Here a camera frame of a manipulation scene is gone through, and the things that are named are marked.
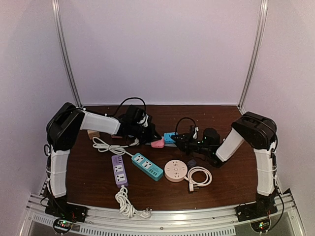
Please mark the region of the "pink plug adapter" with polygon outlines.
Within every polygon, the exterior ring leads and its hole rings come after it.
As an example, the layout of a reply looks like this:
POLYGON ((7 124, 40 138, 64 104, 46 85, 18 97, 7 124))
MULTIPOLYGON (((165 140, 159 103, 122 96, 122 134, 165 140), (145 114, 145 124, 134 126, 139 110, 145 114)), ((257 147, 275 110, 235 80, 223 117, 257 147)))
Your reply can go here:
POLYGON ((164 138, 157 140, 157 141, 154 141, 154 142, 151 142, 151 147, 153 147, 153 148, 163 148, 164 145, 165 145, 164 138))

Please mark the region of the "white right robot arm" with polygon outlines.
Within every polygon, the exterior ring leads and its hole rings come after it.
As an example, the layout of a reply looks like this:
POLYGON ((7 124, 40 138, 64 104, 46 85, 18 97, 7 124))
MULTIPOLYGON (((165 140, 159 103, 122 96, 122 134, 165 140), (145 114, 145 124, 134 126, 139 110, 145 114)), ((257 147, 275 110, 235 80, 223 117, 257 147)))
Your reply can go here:
POLYGON ((276 157, 278 147, 277 125, 267 117, 245 112, 231 124, 231 130, 224 140, 213 128, 206 128, 198 140, 197 127, 190 132, 175 132, 171 139, 176 147, 186 154, 198 153, 206 157, 216 168, 225 164, 243 144, 247 143, 255 153, 258 184, 256 192, 260 196, 270 196, 275 191, 276 157))

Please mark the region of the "teal usb power strip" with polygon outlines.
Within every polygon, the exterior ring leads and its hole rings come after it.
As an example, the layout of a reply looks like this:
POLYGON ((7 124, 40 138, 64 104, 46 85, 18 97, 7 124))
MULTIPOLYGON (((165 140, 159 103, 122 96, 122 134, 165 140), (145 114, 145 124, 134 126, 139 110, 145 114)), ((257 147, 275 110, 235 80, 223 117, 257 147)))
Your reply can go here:
POLYGON ((159 181, 163 177, 163 170, 140 153, 135 154, 131 160, 135 166, 154 181, 159 181))

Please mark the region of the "beige cube socket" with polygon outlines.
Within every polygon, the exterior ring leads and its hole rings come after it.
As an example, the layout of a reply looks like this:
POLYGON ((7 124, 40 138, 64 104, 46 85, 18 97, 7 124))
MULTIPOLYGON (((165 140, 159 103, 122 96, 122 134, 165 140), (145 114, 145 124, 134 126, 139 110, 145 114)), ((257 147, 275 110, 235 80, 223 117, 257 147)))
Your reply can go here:
POLYGON ((94 130, 88 130, 87 134, 88 134, 88 137, 90 140, 92 140, 94 137, 97 137, 97 138, 100 137, 100 133, 98 131, 94 131, 94 130))

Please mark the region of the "blue plug adapter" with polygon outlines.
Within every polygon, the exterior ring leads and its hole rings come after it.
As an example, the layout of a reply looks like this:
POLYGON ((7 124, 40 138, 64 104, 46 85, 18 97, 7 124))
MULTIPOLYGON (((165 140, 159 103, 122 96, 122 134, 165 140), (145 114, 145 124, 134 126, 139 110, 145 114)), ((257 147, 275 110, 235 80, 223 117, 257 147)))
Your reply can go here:
POLYGON ((175 143, 175 141, 172 139, 172 136, 173 135, 177 135, 177 133, 176 132, 167 132, 167 133, 164 133, 164 142, 166 143, 166 144, 174 144, 175 143))

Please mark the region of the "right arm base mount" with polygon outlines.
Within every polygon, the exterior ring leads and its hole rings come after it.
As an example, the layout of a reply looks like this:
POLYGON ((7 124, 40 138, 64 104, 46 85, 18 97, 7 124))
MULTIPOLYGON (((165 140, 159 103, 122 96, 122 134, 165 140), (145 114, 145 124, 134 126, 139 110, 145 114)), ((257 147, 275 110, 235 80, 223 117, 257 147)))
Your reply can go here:
POLYGON ((241 203, 236 208, 236 216, 239 222, 250 221, 251 228, 255 233, 267 233, 271 228, 271 214, 277 213, 275 203, 265 206, 262 202, 250 204, 241 203))

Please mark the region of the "purple power strip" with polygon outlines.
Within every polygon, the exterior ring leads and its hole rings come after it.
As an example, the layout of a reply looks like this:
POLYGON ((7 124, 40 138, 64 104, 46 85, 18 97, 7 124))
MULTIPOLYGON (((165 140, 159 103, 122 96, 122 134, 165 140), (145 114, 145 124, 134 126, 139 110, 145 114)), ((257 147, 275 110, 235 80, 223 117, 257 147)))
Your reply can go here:
POLYGON ((118 188, 128 186, 123 157, 121 155, 113 155, 111 157, 115 183, 118 188))

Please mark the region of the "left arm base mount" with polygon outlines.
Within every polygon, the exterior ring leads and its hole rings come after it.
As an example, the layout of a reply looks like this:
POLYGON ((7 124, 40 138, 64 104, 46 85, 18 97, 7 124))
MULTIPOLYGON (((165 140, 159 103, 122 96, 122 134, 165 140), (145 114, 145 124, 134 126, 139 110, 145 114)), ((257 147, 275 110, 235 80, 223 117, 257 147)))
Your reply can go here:
POLYGON ((52 223, 52 228, 60 235, 69 233, 76 223, 84 223, 87 211, 88 209, 84 206, 68 203, 60 206, 53 200, 49 200, 45 208, 46 214, 56 217, 52 223))

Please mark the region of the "round pink power socket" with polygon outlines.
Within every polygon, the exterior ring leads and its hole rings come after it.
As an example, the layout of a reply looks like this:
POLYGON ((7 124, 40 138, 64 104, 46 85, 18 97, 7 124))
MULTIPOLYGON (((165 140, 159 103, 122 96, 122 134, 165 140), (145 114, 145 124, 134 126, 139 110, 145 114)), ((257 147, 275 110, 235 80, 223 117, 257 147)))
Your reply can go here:
POLYGON ((183 181, 187 173, 187 165, 180 160, 170 160, 164 166, 164 176, 170 182, 183 181))

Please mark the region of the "grey usb charger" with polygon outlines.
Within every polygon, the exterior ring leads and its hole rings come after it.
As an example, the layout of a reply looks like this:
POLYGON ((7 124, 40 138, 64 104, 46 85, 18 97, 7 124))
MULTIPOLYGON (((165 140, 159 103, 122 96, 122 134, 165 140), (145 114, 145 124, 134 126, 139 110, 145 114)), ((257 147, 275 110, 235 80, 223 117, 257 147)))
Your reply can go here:
POLYGON ((194 159, 191 159, 190 161, 187 162, 187 167, 189 169, 196 167, 197 166, 197 162, 194 159))

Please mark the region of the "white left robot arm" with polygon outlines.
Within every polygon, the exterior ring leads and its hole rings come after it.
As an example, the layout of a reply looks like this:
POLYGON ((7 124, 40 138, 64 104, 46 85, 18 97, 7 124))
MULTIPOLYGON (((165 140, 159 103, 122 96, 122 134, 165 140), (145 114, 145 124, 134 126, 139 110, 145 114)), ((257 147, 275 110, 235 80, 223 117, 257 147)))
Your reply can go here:
POLYGON ((152 116, 134 105, 125 114, 103 115, 72 103, 65 103, 46 126, 47 142, 50 148, 46 172, 50 179, 48 190, 55 198, 66 195, 67 160, 81 130, 92 130, 114 136, 132 136, 140 144, 161 139, 152 123, 152 116))

